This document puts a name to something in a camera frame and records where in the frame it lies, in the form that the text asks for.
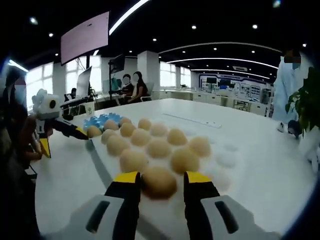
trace black ceiling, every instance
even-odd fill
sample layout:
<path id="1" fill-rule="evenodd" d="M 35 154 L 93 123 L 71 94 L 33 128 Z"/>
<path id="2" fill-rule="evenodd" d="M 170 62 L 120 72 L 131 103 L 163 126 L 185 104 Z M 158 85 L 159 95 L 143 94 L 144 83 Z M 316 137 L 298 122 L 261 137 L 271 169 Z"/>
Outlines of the black ceiling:
<path id="1" fill-rule="evenodd" d="M 50 3 L 38 7 L 19 3 L 19 8 L 13 8 L 14 20 L 8 23 L 10 58 L 28 69 L 52 60 L 57 62 L 59 57 L 55 53 L 59 52 L 61 35 L 106 11 L 111 11 L 111 28 L 138 1 L 105 2 L 69 3 L 65 7 Z M 273 7 L 273 2 L 150 0 L 115 30 L 109 37 L 109 45 L 103 47 L 100 54 L 114 57 L 119 54 L 137 55 L 150 50 L 160 53 L 161 60 L 165 62 L 193 58 L 232 58 L 277 67 L 284 49 L 300 48 L 303 43 L 307 43 L 303 50 L 311 50 L 315 33 L 310 23 L 317 21 L 313 21 L 316 14 L 306 2 L 302 4 L 299 1 L 296 4 L 293 0 L 281 1 L 277 8 Z M 38 25 L 30 24 L 29 17 L 36 17 Z M 257 24 L 258 29 L 253 29 L 253 24 Z M 49 33 L 54 33 L 54 37 L 49 37 Z M 188 45 L 196 46 L 175 49 Z M 277 69 L 269 66 L 234 60 L 189 60 L 175 64 L 190 66 L 190 69 L 234 70 L 230 68 L 246 67 L 251 69 L 248 73 L 268 77 L 270 82 L 275 80 L 277 73 Z"/>

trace ruler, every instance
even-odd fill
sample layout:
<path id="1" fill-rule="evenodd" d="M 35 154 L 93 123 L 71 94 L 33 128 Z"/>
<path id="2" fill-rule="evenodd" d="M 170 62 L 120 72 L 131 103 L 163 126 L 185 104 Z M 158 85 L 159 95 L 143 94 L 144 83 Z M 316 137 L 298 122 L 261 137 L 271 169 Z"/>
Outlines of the ruler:
<path id="1" fill-rule="evenodd" d="M 177 118 L 177 119 L 183 119 L 183 120 L 186 120 L 186 121 L 189 121 L 189 122 L 205 125 L 205 126 L 208 126 L 208 127 L 211 127 L 211 128 L 216 128 L 216 129 L 221 128 L 221 124 L 218 124 L 218 123 L 216 123 L 214 121 L 210 121 L 210 120 L 209 121 L 199 121 L 197 119 L 184 118 L 184 117 L 181 117 L 181 116 L 173 115 L 171 113 L 162 113 L 162 115 L 170 116 L 170 117 Z"/>

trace curved ceiling light strip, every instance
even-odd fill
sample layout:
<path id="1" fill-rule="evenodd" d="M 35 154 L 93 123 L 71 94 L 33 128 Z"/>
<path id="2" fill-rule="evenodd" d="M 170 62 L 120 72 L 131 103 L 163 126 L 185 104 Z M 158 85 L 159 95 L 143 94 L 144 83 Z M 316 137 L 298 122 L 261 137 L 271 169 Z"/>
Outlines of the curved ceiling light strip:
<path id="1" fill-rule="evenodd" d="M 182 60 L 175 60 L 175 61 L 167 61 L 167 64 L 172 63 L 178 63 L 183 61 L 194 61 L 194 60 L 231 60 L 231 61 L 242 61 L 247 63 L 253 63 L 253 64 L 261 64 L 270 68 L 278 69 L 276 66 L 272 66 L 263 62 L 259 61 L 251 61 L 251 60 L 245 60 L 245 59 L 238 59 L 238 58 L 227 58 L 227 57 L 200 57 L 200 58 L 189 58 L 189 59 L 182 59 Z"/>
<path id="2" fill-rule="evenodd" d="M 191 71 L 220 71 L 220 72 L 229 72 L 229 73 L 237 73 L 237 74 L 247 74 L 247 75 L 252 75 L 252 76 L 256 76 L 264 79 L 270 79 L 269 77 L 266 77 L 266 76 L 260 76 L 260 75 L 242 72 L 242 71 L 231 71 L 231 70 L 221 70 L 221 69 L 191 69 Z"/>
<path id="3" fill-rule="evenodd" d="M 125 14 L 123 14 L 118 21 L 110 28 L 109 35 L 111 35 L 119 26 L 122 24 L 131 14 L 138 10 L 142 5 L 150 0 L 140 0 L 135 5 L 133 5 Z"/>
<path id="4" fill-rule="evenodd" d="M 185 49 L 185 48 L 190 48 L 190 47 L 197 47 L 197 46 L 204 46 L 204 45 L 214 45 L 214 44 L 238 44 L 238 45 L 248 45 L 248 46 L 254 46 L 254 47 L 258 47 L 258 48 L 264 48 L 264 49 L 269 49 L 278 53 L 282 53 L 282 51 L 269 47 L 269 46 L 263 46 L 263 45 L 259 45 L 259 44 L 254 44 L 254 43 L 248 43 L 248 42 L 238 42 L 238 41 L 215 41 L 215 42 L 205 42 L 205 43 L 197 43 L 197 44 L 192 44 L 192 45 L 186 45 L 186 46 L 179 46 L 176 48 L 172 48 L 169 50 L 165 50 L 162 52 L 159 52 L 159 54 L 163 54 L 163 53 L 167 53 L 170 51 L 174 51 L 174 50 L 179 50 L 179 49 Z"/>
<path id="5" fill-rule="evenodd" d="M 21 69 L 22 71 L 24 71 L 24 72 L 26 72 L 26 73 L 29 72 L 28 69 L 25 69 L 23 66 L 19 65 L 18 63 L 16 63 L 15 61 L 13 61 L 13 60 L 11 60 L 11 59 L 9 60 L 8 65 L 9 65 L 9 66 L 16 67 L 16 68 L 18 68 L 18 69 Z"/>

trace blue egg holder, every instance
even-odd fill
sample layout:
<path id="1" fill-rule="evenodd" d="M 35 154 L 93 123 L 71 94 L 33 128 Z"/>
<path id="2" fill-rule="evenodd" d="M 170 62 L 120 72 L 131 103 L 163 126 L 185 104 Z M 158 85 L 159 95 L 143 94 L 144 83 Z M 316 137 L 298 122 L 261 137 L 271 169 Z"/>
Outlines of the blue egg holder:
<path id="1" fill-rule="evenodd" d="M 87 130 L 90 126 L 96 126 L 99 128 L 101 131 L 104 130 L 104 124 L 107 120 L 113 120 L 117 124 L 119 124 L 120 120 L 123 118 L 123 116 L 120 116 L 116 113 L 110 112 L 109 114 L 101 114 L 100 116 L 92 116 L 89 119 L 85 119 L 84 125 L 83 125 L 83 130 Z"/>

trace desk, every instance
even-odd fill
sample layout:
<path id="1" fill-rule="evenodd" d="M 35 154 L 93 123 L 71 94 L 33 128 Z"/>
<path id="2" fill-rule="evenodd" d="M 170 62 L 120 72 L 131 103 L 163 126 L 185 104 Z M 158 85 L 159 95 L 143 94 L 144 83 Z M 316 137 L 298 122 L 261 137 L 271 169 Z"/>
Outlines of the desk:
<path id="1" fill-rule="evenodd" d="M 221 128 L 211 127 L 210 134 L 223 135 L 238 143 L 248 163 L 243 188 L 235 200 L 250 210 L 255 223 L 266 231 L 285 233 L 313 191 L 316 177 L 310 164 L 301 160 L 298 142 L 277 131 L 278 123 L 272 119 L 229 107 L 172 98 L 117 106 L 95 114 L 110 112 L 133 122 L 171 113 L 221 124 Z M 77 116 L 73 123 L 82 126 L 83 119 L 84 116 Z M 66 226 L 73 211 L 106 191 L 86 141 L 67 138 L 55 131 L 49 143 L 52 159 L 43 157 L 34 166 L 38 173 L 36 217 L 44 234 Z"/>

